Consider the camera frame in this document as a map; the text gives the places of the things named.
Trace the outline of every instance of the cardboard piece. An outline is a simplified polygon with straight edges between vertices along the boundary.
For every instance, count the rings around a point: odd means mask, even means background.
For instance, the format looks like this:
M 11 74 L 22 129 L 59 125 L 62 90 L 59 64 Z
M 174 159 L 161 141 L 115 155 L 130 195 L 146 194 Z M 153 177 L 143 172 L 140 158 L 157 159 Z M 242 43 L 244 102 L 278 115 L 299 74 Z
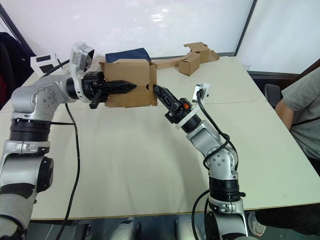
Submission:
M 184 56 L 179 56 L 179 57 L 174 57 L 174 58 L 169 58 L 169 59 L 164 59 L 164 60 L 155 60 L 153 63 L 156 64 L 157 69 L 167 69 L 171 67 L 176 67 L 179 64 L 180 60 L 187 59 L 192 52 L 187 53 Z
M 136 88 L 123 94 L 109 94 L 106 107 L 142 107 L 157 105 L 154 85 L 157 84 L 156 65 L 145 59 L 119 59 L 113 63 L 101 62 L 106 81 L 125 80 Z
M 203 42 L 193 42 L 187 43 L 183 46 L 189 47 L 190 51 L 193 53 L 198 53 L 201 55 L 200 63 L 208 63 L 219 60 L 220 56 L 213 50 L 210 51 L 208 45 L 204 44 Z
M 200 66 L 201 55 L 193 52 L 187 59 L 179 61 L 179 72 L 190 76 Z

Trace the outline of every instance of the robotic arm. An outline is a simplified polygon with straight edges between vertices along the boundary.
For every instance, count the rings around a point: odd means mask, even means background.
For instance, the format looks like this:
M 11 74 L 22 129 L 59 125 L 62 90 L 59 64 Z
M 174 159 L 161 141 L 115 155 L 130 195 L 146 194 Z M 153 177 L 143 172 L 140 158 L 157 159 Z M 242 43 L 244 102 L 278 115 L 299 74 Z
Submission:
M 205 230 L 207 240 L 233 240 L 237 237 L 248 236 L 244 214 L 243 192 L 239 192 L 238 184 L 238 155 L 229 146 L 223 146 L 220 134 L 205 120 L 197 115 L 200 109 L 192 109 L 192 104 L 186 99 L 178 100 L 167 88 L 154 86 L 157 98 L 168 109 L 165 117 L 176 128 L 182 128 L 186 138 L 199 150 L 205 158 L 209 172 L 208 205 L 211 209 L 205 216 Z M 209 85 L 197 85 L 193 102 L 197 102 L 197 95 L 203 103 L 208 97 Z
M 37 194 L 53 181 L 54 161 L 46 157 L 51 121 L 59 104 L 77 99 L 97 108 L 108 94 L 131 91 L 135 84 L 105 82 L 91 66 L 94 50 L 77 42 L 70 56 L 70 75 L 48 75 L 31 86 L 17 88 L 11 102 L 10 137 L 0 162 L 0 239 L 24 239 Z

